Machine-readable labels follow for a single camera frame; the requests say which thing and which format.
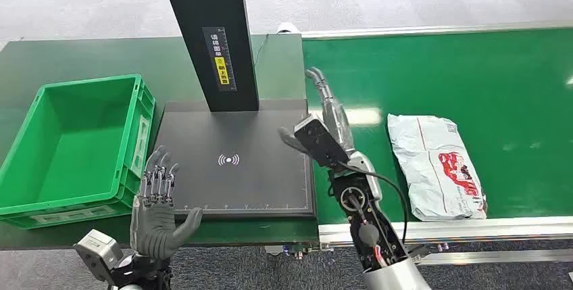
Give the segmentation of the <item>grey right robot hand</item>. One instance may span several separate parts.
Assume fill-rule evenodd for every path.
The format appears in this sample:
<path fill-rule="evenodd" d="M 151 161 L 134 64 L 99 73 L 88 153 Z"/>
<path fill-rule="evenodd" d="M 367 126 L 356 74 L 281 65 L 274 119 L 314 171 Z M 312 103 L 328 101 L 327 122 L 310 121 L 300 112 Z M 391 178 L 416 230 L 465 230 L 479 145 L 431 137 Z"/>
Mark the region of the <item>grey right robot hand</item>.
<path fill-rule="evenodd" d="M 293 131 L 280 127 L 278 135 L 285 145 L 308 155 L 321 166 L 348 162 L 356 148 L 345 108 L 335 97 L 321 70 L 311 67 L 305 75 L 316 88 L 321 115 L 308 114 L 294 126 Z"/>

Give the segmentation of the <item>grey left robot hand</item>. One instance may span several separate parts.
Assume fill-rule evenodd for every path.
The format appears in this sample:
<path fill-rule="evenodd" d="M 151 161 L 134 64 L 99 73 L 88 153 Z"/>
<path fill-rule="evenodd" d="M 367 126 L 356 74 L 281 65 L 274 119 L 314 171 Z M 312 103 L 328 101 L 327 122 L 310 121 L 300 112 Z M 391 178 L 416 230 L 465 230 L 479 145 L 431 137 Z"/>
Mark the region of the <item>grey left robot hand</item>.
<path fill-rule="evenodd" d="M 203 210 L 192 208 L 183 223 L 176 225 L 173 195 L 177 163 L 160 145 L 145 162 L 140 188 L 134 196 L 130 223 L 130 247 L 155 260 L 171 258 L 201 224 Z"/>

